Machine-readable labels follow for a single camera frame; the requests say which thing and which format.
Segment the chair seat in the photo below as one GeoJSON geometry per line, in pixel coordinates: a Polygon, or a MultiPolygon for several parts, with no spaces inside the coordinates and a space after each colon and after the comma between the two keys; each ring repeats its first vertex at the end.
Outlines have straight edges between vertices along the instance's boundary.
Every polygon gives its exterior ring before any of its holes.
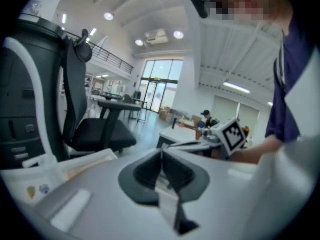
{"type": "Polygon", "coordinates": [[[72,139],[72,148],[76,151],[101,151],[112,149],[118,151],[134,146],[137,141],[123,122],[117,121],[109,145],[102,137],[107,120],[88,118],[82,121],[72,139]]]}

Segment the purple shirt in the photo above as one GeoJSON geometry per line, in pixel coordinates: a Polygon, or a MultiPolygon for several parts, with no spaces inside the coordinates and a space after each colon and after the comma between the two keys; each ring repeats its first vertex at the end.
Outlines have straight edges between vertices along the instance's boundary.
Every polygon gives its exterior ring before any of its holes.
{"type": "Polygon", "coordinates": [[[275,135],[278,140],[288,143],[296,140],[300,135],[296,121],[286,106],[285,96],[304,72],[314,47],[314,43],[307,37],[297,18],[293,17],[289,26],[289,35],[283,36],[285,92],[278,81],[276,64],[274,64],[275,89],[266,138],[275,135]]]}

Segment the ceiling air conditioner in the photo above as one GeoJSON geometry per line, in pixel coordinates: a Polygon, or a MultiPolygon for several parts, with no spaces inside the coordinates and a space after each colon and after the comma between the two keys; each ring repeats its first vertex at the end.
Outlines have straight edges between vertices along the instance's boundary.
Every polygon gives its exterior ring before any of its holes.
{"type": "Polygon", "coordinates": [[[168,43],[167,34],[163,29],[158,29],[145,33],[145,36],[147,38],[146,42],[151,45],[168,43]]]}

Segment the roller blind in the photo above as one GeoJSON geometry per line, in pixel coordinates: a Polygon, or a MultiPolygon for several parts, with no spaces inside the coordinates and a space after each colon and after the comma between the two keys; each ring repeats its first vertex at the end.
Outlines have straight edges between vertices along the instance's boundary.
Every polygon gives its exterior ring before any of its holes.
{"type": "Polygon", "coordinates": [[[240,110],[239,110],[239,118],[240,118],[240,125],[242,127],[248,126],[250,128],[250,134],[249,136],[253,136],[254,131],[256,129],[256,125],[258,122],[258,116],[259,116],[259,111],[240,104],[240,110]]]}
{"type": "Polygon", "coordinates": [[[221,123],[233,119],[237,115],[238,103],[230,99],[215,96],[211,116],[221,123]]]}

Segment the round ceiling light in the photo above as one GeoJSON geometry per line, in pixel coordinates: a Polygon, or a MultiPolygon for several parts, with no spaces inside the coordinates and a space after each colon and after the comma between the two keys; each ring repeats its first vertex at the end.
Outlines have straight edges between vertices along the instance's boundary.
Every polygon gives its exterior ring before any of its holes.
{"type": "Polygon", "coordinates": [[[143,46],[143,45],[144,45],[144,42],[142,42],[141,40],[137,40],[137,41],[135,41],[135,44],[136,44],[137,46],[143,46]]]}
{"type": "Polygon", "coordinates": [[[182,33],[181,31],[176,31],[176,32],[174,32],[173,35],[174,35],[174,37],[175,37],[176,39],[182,39],[182,38],[185,37],[184,33],[182,33]]]}
{"type": "Polygon", "coordinates": [[[107,12],[106,14],[104,14],[104,18],[107,20],[107,21],[112,21],[114,19],[114,16],[107,12]]]}

